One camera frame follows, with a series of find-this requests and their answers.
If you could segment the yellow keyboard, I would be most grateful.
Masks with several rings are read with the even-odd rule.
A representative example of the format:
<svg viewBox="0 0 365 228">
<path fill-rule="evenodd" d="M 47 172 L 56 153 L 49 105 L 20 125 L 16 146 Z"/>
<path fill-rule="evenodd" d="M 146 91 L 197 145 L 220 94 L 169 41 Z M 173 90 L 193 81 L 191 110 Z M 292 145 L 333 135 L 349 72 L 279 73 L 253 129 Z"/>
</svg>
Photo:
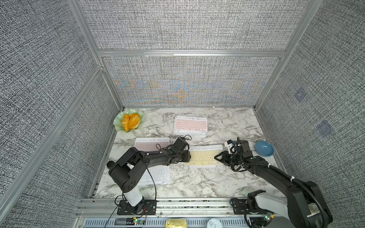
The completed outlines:
<svg viewBox="0 0 365 228">
<path fill-rule="evenodd" d="M 223 152 L 222 145 L 191 146 L 189 149 L 191 158 L 186 166 L 193 168 L 215 168 L 223 166 L 214 157 Z"/>
</svg>

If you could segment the white keyboard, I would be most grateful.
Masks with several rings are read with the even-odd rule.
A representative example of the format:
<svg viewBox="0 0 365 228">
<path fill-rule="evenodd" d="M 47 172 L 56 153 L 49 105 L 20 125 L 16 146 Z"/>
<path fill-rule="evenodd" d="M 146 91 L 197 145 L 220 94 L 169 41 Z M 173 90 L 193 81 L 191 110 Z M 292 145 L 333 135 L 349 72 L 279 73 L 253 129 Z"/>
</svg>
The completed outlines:
<svg viewBox="0 0 365 228">
<path fill-rule="evenodd" d="M 168 184 L 170 182 L 170 169 L 168 166 L 150 167 L 142 175 L 138 185 Z"/>
</svg>

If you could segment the pink keyboard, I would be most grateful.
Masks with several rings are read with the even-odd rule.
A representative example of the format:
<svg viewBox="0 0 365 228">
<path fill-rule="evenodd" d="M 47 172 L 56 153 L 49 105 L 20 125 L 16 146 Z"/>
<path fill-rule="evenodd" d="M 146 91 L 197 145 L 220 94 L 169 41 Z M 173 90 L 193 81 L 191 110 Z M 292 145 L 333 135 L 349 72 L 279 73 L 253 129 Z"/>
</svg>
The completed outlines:
<svg viewBox="0 0 365 228">
<path fill-rule="evenodd" d="M 178 135 L 208 134 L 208 119 L 196 116 L 176 116 L 173 133 Z"/>
<path fill-rule="evenodd" d="M 170 144 L 170 138 L 160 137 L 160 138 L 137 138 L 135 140 L 135 148 L 144 152 L 153 152 L 161 150 Z"/>
</svg>

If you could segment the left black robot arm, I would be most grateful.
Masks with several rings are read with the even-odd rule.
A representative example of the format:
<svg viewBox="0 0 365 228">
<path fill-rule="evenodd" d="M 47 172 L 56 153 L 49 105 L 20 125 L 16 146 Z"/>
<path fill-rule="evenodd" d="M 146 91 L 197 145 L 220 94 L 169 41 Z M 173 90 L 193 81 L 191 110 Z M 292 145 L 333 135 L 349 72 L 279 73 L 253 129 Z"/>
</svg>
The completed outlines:
<svg viewBox="0 0 365 228">
<path fill-rule="evenodd" d="M 136 207 L 144 200 L 137 184 L 149 168 L 180 162 L 188 163 L 190 159 L 189 151 L 178 151 L 173 147 L 152 152 L 140 151 L 132 147 L 117 161 L 108 161 L 106 166 L 109 169 L 109 176 L 121 189 L 125 200 L 130 206 Z"/>
</svg>

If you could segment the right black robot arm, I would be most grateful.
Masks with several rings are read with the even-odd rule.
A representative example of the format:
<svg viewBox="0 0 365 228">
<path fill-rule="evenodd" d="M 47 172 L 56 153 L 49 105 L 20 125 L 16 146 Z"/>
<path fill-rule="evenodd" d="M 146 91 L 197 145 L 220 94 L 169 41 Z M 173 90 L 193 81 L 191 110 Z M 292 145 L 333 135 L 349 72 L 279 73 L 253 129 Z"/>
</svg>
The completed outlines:
<svg viewBox="0 0 365 228">
<path fill-rule="evenodd" d="M 333 216 L 320 188 L 312 181 L 302 181 L 286 174 L 260 156 L 254 156 L 248 141 L 226 142 L 227 150 L 215 160 L 228 166 L 235 173 L 249 172 L 277 188 L 282 197 L 257 190 L 246 199 L 232 198 L 234 214 L 243 215 L 250 228 L 267 226 L 273 215 L 290 220 L 296 228 L 326 228 Z"/>
</svg>

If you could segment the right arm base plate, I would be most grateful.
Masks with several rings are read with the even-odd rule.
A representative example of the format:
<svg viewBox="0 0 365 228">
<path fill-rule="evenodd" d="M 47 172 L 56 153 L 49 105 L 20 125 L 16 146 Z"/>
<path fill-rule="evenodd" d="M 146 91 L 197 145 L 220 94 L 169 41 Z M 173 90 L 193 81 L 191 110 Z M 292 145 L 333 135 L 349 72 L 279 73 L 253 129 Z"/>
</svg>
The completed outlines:
<svg viewBox="0 0 365 228">
<path fill-rule="evenodd" d="M 231 198 L 229 201 L 235 215 L 244 215 L 248 213 L 271 213 L 269 210 L 261 209 L 254 198 Z"/>
</svg>

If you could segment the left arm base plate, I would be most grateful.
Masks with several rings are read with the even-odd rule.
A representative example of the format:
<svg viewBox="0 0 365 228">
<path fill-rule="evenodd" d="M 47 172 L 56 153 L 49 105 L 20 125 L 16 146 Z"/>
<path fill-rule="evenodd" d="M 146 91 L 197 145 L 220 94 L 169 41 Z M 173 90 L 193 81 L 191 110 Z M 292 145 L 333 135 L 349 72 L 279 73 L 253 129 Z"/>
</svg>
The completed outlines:
<svg viewBox="0 0 365 228">
<path fill-rule="evenodd" d="M 156 200 L 143 199 L 136 206 L 132 206 L 128 201 L 121 200 L 118 205 L 117 215 L 134 215 L 138 217 L 156 215 L 156 204 Z"/>
</svg>

